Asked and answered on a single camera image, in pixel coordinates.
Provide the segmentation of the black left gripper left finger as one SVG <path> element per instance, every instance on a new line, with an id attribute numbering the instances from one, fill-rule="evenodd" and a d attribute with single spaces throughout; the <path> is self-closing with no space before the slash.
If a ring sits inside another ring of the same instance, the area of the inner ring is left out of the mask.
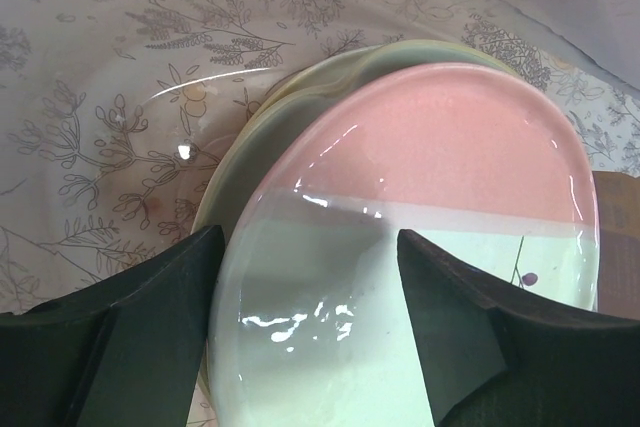
<path id="1" fill-rule="evenodd" d="M 210 226 L 93 286 L 1 317 L 5 426 L 182 426 L 224 234 Z"/>

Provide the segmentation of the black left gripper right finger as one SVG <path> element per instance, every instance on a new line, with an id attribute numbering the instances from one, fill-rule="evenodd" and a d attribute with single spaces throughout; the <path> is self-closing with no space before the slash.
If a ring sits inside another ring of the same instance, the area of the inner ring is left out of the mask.
<path id="1" fill-rule="evenodd" d="M 438 426 L 635 426 L 639 324 L 555 302 L 417 232 L 397 262 Z"/>

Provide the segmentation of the cream divided plate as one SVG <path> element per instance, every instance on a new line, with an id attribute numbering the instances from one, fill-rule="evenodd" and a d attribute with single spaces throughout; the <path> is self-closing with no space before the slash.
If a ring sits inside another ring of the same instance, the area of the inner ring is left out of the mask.
<path id="1" fill-rule="evenodd" d="M 401 41 L 326 59 L 287 80 L 255 113 L 260 115 L 260 137 L 254 143 L 250 170 L 253 192 L 292 142 L 339 100 L 392 72 L 442 62 L 470 63 L 516 74 L 505 63 L 476 49 L 437 40 Z"/>

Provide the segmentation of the pink plate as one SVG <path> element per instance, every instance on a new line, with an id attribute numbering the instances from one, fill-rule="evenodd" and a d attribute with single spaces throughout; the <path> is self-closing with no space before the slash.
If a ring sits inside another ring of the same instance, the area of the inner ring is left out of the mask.
<path id="1" fill-rule="evenodd" d="M 245 207 L 211 314 L 220 425 L 432 424 L 403 229 L 528 292 L 594 306 L 595 187 L 562 111 L 487 67 L 400 70 L 341 95 Z"/>

